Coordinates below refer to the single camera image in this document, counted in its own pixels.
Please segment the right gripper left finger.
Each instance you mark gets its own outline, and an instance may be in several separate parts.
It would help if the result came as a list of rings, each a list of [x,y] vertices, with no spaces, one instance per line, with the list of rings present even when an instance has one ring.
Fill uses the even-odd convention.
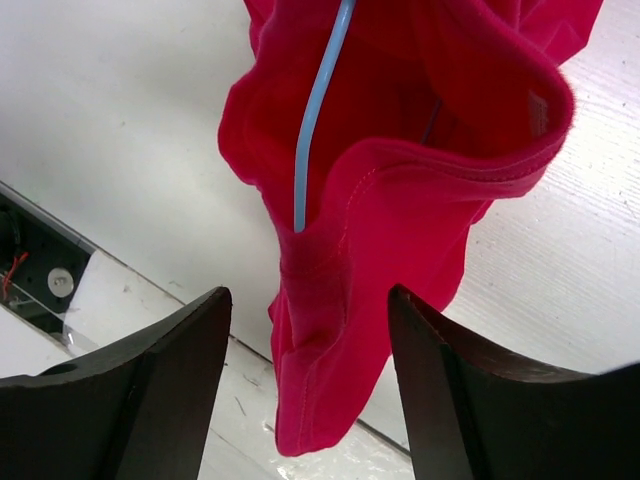
[[[231,310],[218,287],[91,353],[2,379],[2,478],[197,478]]]

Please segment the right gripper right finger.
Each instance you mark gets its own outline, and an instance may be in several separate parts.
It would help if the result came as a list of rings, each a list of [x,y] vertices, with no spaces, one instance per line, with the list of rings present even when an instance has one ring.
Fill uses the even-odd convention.
[[[639,368],[560,368],[504,348],[397,285],[389,332],[418,479],[635,479]]]

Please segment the red t-shirt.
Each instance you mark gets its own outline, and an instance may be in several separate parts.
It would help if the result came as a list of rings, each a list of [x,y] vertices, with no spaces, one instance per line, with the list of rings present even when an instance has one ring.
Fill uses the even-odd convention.
[[[275,443],[295,457],[339,443],[367,404],[391,353],[392,287],[445,309],[471,226],[557,155],[574,113],[559,68],[601,5],[357,2],[313,135],[300,233],[296,143],[339,3],[246,8],[255,62],[227,96],[218,143],[279,242]]]

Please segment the blue wire hanger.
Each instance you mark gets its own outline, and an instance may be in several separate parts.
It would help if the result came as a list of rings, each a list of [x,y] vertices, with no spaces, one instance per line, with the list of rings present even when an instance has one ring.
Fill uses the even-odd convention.
[[[302,232],[306,227],[309,164],[313,135],[356,4],[356,0],[342,0],[340,2],[302,117],[294,161],[293,230],[295,233]]]

